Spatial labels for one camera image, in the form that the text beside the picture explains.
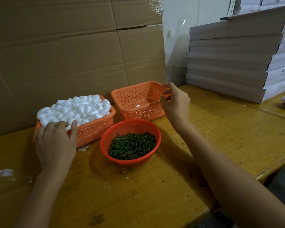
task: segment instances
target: person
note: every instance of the person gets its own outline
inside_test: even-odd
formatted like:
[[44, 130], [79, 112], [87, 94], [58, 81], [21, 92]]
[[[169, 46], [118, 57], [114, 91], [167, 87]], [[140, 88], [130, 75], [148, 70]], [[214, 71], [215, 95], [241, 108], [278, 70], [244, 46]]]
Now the person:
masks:
[[[175, 131], [186, 142], [221, 207], [239, 227], [285, 228], [285, 205], [253, 176], [219, 152], [189, 121], [188, 95], [173, 83], [162, 92], [161, 104]], [[67, 136], [66, 122], [40, 128], [36, 151], [42, 166], [16, 227], [49, 227], [55, 199], [76, 153], [77, 122]]]

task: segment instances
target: pile of green sticks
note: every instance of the pile of green sticks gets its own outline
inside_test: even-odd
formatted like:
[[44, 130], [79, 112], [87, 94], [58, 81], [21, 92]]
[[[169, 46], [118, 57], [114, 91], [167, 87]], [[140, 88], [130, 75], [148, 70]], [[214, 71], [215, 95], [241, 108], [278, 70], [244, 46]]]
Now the pile of green sticks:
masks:
[[112, 140], [109, 148], [109, 156], [119, 160], [132, 160], [146, 155], [155, 146], [155, 136], [148, 132], [143, 134], [118, 134]]

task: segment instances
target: person's right arm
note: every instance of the person's right arm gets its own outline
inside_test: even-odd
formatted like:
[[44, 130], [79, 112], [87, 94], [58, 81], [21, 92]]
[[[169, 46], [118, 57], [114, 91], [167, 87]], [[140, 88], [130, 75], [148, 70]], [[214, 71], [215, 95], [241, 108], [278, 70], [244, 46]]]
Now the person's right arm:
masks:
[[160, 101], [222, 208], [239, 227], [285, 228], [285, 205], [253, 176], [211, 145], [189, 121], [190, 98], [173, 83]]

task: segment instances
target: pile of white foam pieces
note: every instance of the pile of white foam pieces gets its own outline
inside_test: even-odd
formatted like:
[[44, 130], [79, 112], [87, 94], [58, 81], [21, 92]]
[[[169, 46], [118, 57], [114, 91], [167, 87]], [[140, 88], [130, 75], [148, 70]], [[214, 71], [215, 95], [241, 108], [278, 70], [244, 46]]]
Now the pile of white foam pieces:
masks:
[[99, 95], [80, 96], [58, 100], [51, 107], [41, 109], [37, 113], [37, 119], [42, 127], [46, 127], [50, 122], [68, 122], [70, 125], [66, 129], [69, 130], [73, 121], [76, 120], [77, 125], [81, 126], [109, 115], [110, 109], [109, 100], [102, 101]]

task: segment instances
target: basket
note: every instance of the basket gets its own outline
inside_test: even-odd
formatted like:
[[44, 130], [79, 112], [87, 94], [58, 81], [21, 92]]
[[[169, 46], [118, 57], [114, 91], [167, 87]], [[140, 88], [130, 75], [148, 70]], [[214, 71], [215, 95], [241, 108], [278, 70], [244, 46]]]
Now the basket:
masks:
[[124, 120], [150, 121], [165, 115], [160, 103], [161, 93], [165, 89], [158, 82], [149, 81], [114, 90], [111, 95]]
[[[88, 143], [91, 143], [95, 140], [98, 140], [102, 137], [105, 131], [113, 126], [113, 116], [116, 113], [114, 107], [111, 105], [110, 114], [106, 115], [102, 118], [96, 119], [92, 122], [83, 124], [78, 126], [78, 133], [77, 133], [77, 148], [84, 146]], [[35, 126], [35, 131], [33, 135], [33, 141], [35, 141], [35, 136], [37, 130], [41, 128], [40, 121], [38, 120]], [[68, 136], [70, 135], [71, 130], [67, 130]]]
[[[122, 135], [134, 132], [138, 134], [148, 132], [149, 134], [154, 135], [157, 141], [155, 148], [152, 149], [148, 154], [133, 160], [118, 160], [108, 155], [109, 147], [112, 143], [112, 140], [117, 136], [117, 134]], [[126, 121], [119, 122], [114, 126], [112, 126], [110, 129], [108, 129], [100, 140], [100, 148], [107, 159], [121, 166], [133, 167], [133, 166], [140, 166], [149, 161], [152, 155], [159, 147], [160, 141], [161, 141], [160, 130], [154, 124], [141, 119], [129, 119]]]

